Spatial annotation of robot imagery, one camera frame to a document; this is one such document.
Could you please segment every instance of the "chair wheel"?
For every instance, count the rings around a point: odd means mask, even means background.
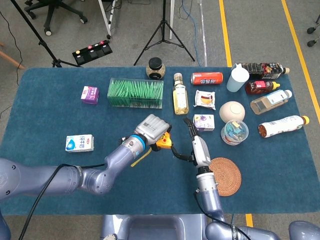
[[[32,0],[27,0],[24,2],[25,5],[31,6],[32,5]]]
[[[51,35],[52,35],[52,32],[51,32],[51,30],[50,30],[49,27],[46,27],[46,28],[44,29],[44,33],[45,33],[45,35],[47,35],[47,36],[51,36]]]
[[[36,15],[32,12],[32,11],[29,11],[28,12],[28,15],[29,15],[29,17],[33,20],[33,19],[36,19]]]
[[[315,30],[316,30],[316,29],[315,29],[314,27],[309,27],[309,28],[306,30],[306,32],[307,32],[308,34],[312,34]]]
[[[307,43],[308,47],[312,47],[315,44],[316,44],[315,40],[308,41],[308,43]]]
[[[88,22],[88,19],[85,16],[80,17],[80,22],[82,24],[86,24],[86,22]]]

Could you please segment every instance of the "gray carpet floor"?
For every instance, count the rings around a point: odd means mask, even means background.
[[[51,50],[64,61],[74,63],[72,52],[84,48],[89,44],[106,39],[106,29],[101,16],[98,1],[65,0],[67,4],[84,12],[88,23],[80,23],[77,15],[59,8],[55,10],[51,30],[52,36],[45,36],[43,23],[46,19],[47,8],[35,10],[37,18],[32,20],[35,28],[48,43]],[[184,0],[186,9],[189,9],[191,0]],[[133,3],[148,3],[148,0],[133,0]],[[174,26],[176,33],[195,55],[195,31],[190,20],[179,18],[181,0],[175,2]],[[320,13],[318,0],[288,0],[287,5],[295,27],[295,31],[304,55],[315,94],[320,99],[320,44],[307,47],[307,42],[320,32],[308,35],[307,28],[314,25]],[[170,3],[167,1],[169,16]],[[290,68],[290,79],[295,92],[300,113],[310,117],[311,122],[304,129],[307,134],[314,163],[320,171],[320,127],[304,73],[295,48],[295,44],[287,23],[285,12],[280,0],[224,0],[225,16],[229,34],[229,44],[232,62],[279,62]],[[207,46],[207,62],[209,66],[226,66],[225,45],[221,25],[218,0],[204,1],[204,30]],[[17,45],[22,51],[23,65],[27,68],[50,67],[51,58],[45,49],[38,46],[38,39],[18,14],[10,1],[0,2],[0,11],[10,22],[10,27],[17,39]],[[197,22],[197,48],[200,64],[204,64],[204,48],[202,44],[201,15],[199,4],[193,1],[192,15]],[[148,41],[162,17],[162,1],[151,1],[150,5],[129,4],[123,1],[122,8],[114,13],[110,46],[113,53],[92,61],[85,67],[132,66],[140,51]],[[154,42],[160,39],[160,33]],[[6,22],[0,17],[0,42],[5,43],[1,50],[12,58],[19,60],[19,53],[9,34]],[[144,66],[150,57],[158,56],[168,66],[196,66],[187,53],[175,45],[162,43],[148,51],[141,57],[138,65]],[[23,75],[19,70],[19,79]],[[3,59],[0,59],[0,111],[9,107],[17,90],[16,68]],[[0,120],[0,142],[10,115],[10,109],[2,114]],[[25,216],[7,216],[12,229],[12,239],[17,239],[23,227]],[[283,240],[289,239],[288,226],[291,221],[306,220],[320,225],[320,213],[305,214],[253,214],[255,227],[274,231]],[[246,223],[243,214],[235,217],[237,225]],[[34,216],[26,240],[34,239],[98,239],[102,217],[90,216]]]

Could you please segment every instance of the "glass jar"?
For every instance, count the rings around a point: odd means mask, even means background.
[[[146,74],[150,79],[160,80],[166,73],[166,66],[159,57],[150,58],[148,66],[146,66]]]

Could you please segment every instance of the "white bowl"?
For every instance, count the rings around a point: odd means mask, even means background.
[[[245,118],[245,108],[237,101],[228,101],[220,107],[219,115],[225,123],[230,120],[242,121]]]

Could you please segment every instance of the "small carton box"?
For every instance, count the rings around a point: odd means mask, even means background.
[[[212,114],[195,114],[193,123],[198,131],[213,131],[215,129],[215,117]]]
[[[84,86],[81,100],[85,104],[98,104],[99,89],[95,86]]]
[[[93,151],[94,140],[91,134],[66,136],[65,150],[69,153]]]

